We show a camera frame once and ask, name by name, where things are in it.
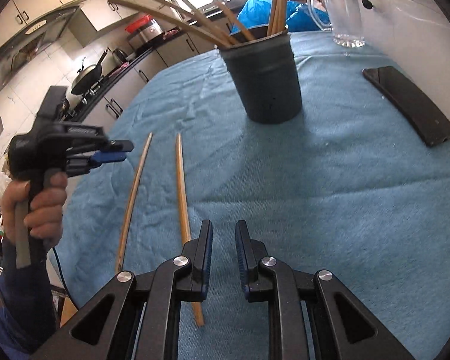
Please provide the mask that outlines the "blue sleeved left forearm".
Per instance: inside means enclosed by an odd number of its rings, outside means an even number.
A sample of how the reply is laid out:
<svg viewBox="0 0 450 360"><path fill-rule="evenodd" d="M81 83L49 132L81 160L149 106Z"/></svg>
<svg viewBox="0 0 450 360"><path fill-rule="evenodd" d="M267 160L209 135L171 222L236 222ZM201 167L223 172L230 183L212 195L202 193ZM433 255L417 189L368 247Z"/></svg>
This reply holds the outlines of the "blue sleeved left forearm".
<svg viewBox="0 0 450 360"><path fill-rule="evenodd" d="M46 261L17 269L15 245L2 250L0 359L29 359L57 330Z"/></svg>

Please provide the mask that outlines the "person's left hand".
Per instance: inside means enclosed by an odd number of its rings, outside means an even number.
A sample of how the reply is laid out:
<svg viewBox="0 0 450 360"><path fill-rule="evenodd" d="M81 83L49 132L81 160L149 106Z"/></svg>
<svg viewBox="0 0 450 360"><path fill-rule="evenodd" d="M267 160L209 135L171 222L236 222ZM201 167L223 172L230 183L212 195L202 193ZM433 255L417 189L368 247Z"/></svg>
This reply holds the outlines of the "person's left hand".
<svg viewBox="0 0 450 360"><path fill-rule="evenodd" d="M31 201L31 211L23 219L24 225L31 229L31 235L44 241L46 250L55 247L62 238L67 184L68 178L64 172L55 173L50 179L50 186ZM15 206L28 198L30 187L29 181L13 180L1 199L4 235L12 245L16 241Z"/></svg>

